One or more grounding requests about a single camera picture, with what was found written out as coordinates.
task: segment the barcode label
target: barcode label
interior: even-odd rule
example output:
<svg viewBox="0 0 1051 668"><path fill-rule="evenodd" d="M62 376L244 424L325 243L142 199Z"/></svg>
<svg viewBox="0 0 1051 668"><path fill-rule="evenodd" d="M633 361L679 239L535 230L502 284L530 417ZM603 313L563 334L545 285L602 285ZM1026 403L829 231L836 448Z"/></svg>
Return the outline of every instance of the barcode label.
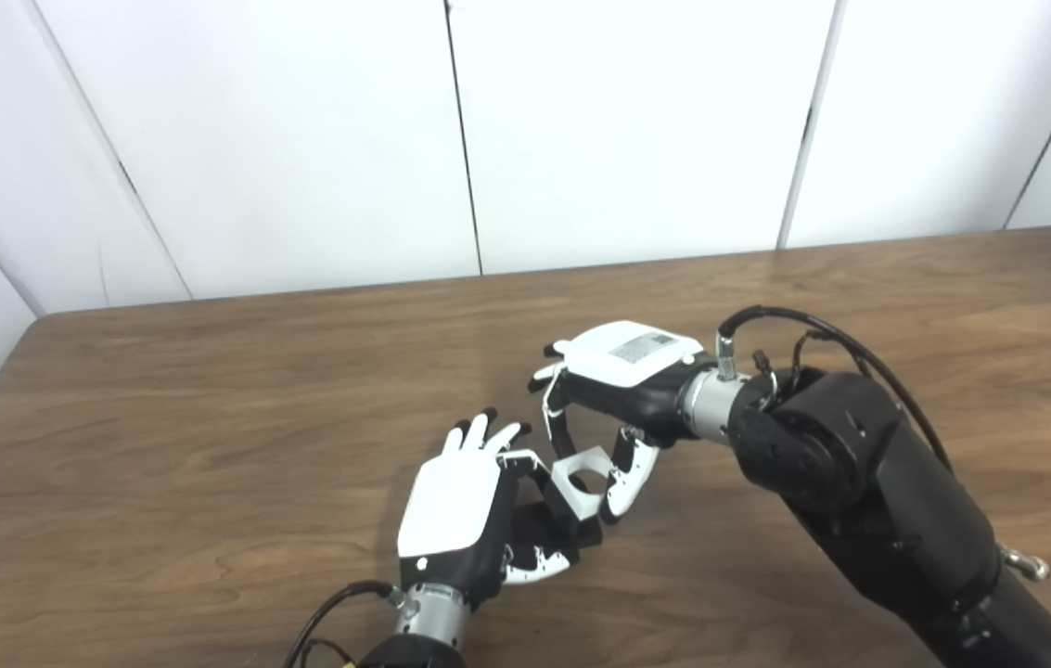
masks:
<svg viewBox="0 0 1051 668"><path fill-rule="evenodd" d="M646 356L655 354L661 348L673 346L676 342L677 338L671 337L668 334L650 331L648 334L641 334L640 337L633 338L623 346L618 346L610 354L618 356L627 363L637 363Z"/></svg>

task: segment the cable connector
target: cable connector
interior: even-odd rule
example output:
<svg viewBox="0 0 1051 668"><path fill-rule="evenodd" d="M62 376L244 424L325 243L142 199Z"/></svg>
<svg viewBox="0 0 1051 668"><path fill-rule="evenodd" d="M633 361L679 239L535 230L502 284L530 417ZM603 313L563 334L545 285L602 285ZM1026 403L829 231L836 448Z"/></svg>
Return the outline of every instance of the cable connector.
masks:
<svg viewBox="0 0 1051 668"><path fill-rule="evenodd" d="M722 334L715 334L715 356L719 358L719 379L723 381L736 380L739 373L736 371L736 342Z"/></svg>
<svg viewBox="0 0 1051 668"><path fill-rule="evenodd" d="M385 600L388 601L394 609L403 609L406 607L407 598L409 597L406 596L406 592L403 592L400 588L394 586L393 591L390 591L389 596L385 597Z"/></svg>

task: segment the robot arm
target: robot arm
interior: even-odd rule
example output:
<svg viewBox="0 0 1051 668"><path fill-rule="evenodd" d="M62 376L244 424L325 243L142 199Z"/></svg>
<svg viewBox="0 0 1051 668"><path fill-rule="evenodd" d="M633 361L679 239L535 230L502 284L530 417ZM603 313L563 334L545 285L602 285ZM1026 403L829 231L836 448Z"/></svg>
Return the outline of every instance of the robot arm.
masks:
<svg viewBox="0 0 1051 668"><path fill-rule="evenodd" d="M734 333L763 316L806 322L815 330L803 342L833 339L864 373L802 368L800 343L791 369L774 371L758 354L762 375L739 375ZM548 368L548 418L560 393L560 401L621 419L653 447L694 439L728 444L745 477L780 495L858 591L902 618L942 663L1051 667L1051 614L1005 568L1039 580L1047 565L996 545L928 420L867 348L817 317L765 307L720 327L717 356L686 341L610 322L555 343L548 354L563 360ZM889 381L929 444L869 367Z"/></svg>

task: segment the white plastic part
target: white plastic part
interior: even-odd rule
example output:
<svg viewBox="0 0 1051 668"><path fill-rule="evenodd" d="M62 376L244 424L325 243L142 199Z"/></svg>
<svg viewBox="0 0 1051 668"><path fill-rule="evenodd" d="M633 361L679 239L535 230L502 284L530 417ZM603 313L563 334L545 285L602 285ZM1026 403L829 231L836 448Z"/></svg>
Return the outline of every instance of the white plastic part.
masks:
<svg viewBox="0 0 1051 668"><path fill-rule="evenodd" d="M694 338L621 320L583 331L563 346L566 368L577 376L633 388L662 369L702 352Z"/></svg>
<svg viewBox="0 0 1051 668"><path fill-rule="evenodd" d="M632 507L636 496L640 494L644 483L648 481L648 475L653 473L653 466L657 464L657 456L660 448L644 443L632 442L632 468L621 471L613 468L611 478L612 485L603 495L606 508L615 517L621 517Z"/></svg>
<svg viewBox="0 0 1051 668"><path fill-rule="evenodd" d="M575 517L583 521L589 517L596 516L602 496L590 495L588 492L576 489L571 483L572 475L581 473L581 471L594 471L594 473L606 478L612 469L612 458L606 456L603 448L596 445L594 448L576 454L576 456L564 457L564 459L554 462L550 480L554 482L559 494L562 495L562 499L566 500L566 504L571 506Z"/></svg>
<svg viewBox="0 0 1051 668"><path fill-rule="evenodd" d="M487 451L458 451L425 462L401 517L398 557L474 545L483 534L499 480L500 466Z"/></svg>
<svg viewBox="0 0 1051 668"><path fill-rule="evenodd" d="M509 566L504 570L504 584L529 585L530 583L537 583L538 580L557 576L571 567L571 560L568 560L565 555L562 555L560 551L545 557L545 552L542 552L539 546L535 546L534 552L537 554L537 568L534 568L534 570L523 570Z"/></svg>

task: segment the robotic hand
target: robotic hand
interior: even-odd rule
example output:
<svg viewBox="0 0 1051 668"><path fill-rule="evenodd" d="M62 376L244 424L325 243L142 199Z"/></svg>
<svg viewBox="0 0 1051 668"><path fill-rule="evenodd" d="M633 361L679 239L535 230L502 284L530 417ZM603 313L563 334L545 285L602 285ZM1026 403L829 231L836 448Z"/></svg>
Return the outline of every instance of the robotic hand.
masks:
<svg viewBox="0 0 1051 668"><path fill-rule="evenodd" d="M550 578L579 561L582 546L598 545L594 519L573 519L552 485L550 471L530 450L513 450L530 433L514 422L488 436L495 410L456 424L438 456L420 466L397 538L401 587L365 581L331 598L300 634L287 668L313 644L313 627L333 606L355 592L376 592L398 609L393 634L358 668L462 668L460 647L467 621L501 585ZM517 504L522 478L537 483L547 500Z"/></svg>
<svg viewBox="0 0 1051 668"><path fill-rule="evenodd" d="M742 376L734 334L759 317L810 330L791 368L774 371L757 351L760 375ZM860 373L803 368L810 338L846 348ZM631 504L632 482L647 477L656 448L696 439L728 444L745 477L780 495L858 591L902 618L942 663L1051 667L1051 614L1005 568L1043 580L1048 566L996 545L936 433L884 362L829 322L775 307L734 314L715 342L708 355L668 331L609 322L545 348L562 360L534 375L530 390L547 390L541 406L556 451L573 452L564 413L572 402L625 423L610 478L622 494L613 498L618 487L610 489L605 520Z"/></svg>

